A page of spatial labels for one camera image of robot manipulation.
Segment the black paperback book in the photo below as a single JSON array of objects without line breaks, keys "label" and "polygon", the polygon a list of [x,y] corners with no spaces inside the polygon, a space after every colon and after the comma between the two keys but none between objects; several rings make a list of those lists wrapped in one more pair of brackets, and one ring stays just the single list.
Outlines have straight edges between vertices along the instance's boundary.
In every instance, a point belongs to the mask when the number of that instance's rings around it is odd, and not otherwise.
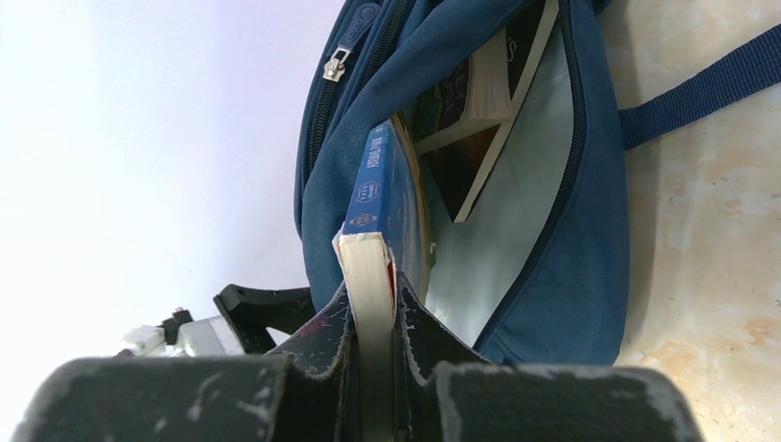
[{"label": "black paperback book", "polygon": [[465,221],[493,169],[529,91],[559,12],[555,1],[534,1],[502,29],[512,113],[508,120],[427,154],[442,201],[455,223]]}]

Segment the navy blue backpack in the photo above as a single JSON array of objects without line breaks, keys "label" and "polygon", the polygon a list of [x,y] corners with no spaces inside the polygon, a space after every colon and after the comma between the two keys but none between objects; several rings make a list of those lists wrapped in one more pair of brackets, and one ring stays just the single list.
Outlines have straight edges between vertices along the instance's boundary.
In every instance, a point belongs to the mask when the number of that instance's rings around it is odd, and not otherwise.
[{"label": "navy blue backpack", "polygon": [[[629,296],[628,150],[723,109],[780,80],[780,30],[771,28],[679,86],[634,108],[617,105],[597,16],[602,1],[564,1],[571,141],[554,199],[528,255],[510,215],[488,224],[515,263],[475,342],[497,363],[609,365],[619,354]],[[345,81],[312,81],[302,122],[297,232],[316,308],[342,281],[330,242],[344,221],[371,128],[435,84],[528,1],[384,1],[355,61],[340,60],[359,3],[340,12],[321,56]]]}]

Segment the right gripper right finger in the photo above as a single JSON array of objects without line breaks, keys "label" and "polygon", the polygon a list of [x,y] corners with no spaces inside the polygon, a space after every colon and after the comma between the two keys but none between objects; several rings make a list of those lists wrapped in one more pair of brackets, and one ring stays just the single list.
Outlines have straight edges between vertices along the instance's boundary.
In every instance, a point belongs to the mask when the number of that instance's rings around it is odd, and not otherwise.
[{"label": "right gripper right finger", "polygon": [[458,441],[461,418],[448,393],[439,397],[436,367],[484,363],[418,298],[404,273],[396,274],[397,319],[393,329],[396,422],[404,441]]}]

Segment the purple treehouse book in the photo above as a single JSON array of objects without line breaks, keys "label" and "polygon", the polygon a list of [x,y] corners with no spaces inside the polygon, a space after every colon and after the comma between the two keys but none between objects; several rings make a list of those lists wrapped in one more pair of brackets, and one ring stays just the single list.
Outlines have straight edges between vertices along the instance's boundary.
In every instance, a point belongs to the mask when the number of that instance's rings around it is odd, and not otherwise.
[{"label": "purple treehouse book", "polygon": [[418,97],[412,121],[417,153],[494,127],[511,113],[506,32],[500,30]]}]

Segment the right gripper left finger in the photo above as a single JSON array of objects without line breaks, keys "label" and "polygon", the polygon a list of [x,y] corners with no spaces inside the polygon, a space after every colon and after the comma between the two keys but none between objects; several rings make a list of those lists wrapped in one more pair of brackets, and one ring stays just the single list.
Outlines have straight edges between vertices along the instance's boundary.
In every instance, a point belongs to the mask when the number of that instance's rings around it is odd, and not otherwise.
[{"label": "right gripper left finger", "polygon": [[346,288],[272,351],[289,361],[274,441],[354,441],[356,335]]}]

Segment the blue green landscape book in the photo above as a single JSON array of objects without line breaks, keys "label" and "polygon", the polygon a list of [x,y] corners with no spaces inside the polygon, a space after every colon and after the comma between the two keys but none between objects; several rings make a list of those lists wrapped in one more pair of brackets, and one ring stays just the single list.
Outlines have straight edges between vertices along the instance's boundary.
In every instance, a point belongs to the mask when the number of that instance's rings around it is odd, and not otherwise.
[{"label": "blue green landscape book", "polygon": [[333,239],[355,324],[360,440],[394,438],[397,274],[424,295],[430,239],[417,154],[400,115],[372,129],[343,226]]}]

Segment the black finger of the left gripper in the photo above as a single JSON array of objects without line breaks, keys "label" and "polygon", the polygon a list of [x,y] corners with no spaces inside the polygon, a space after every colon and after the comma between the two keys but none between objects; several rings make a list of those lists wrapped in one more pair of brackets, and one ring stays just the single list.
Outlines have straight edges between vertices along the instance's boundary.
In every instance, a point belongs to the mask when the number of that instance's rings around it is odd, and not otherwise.
[{"label": "black finger of the left gripper", "polygon": [[270,290],[227,285],[214,303],[245,354],[276,347],[268,328],[292,335],[315,315],[308,287]]}]

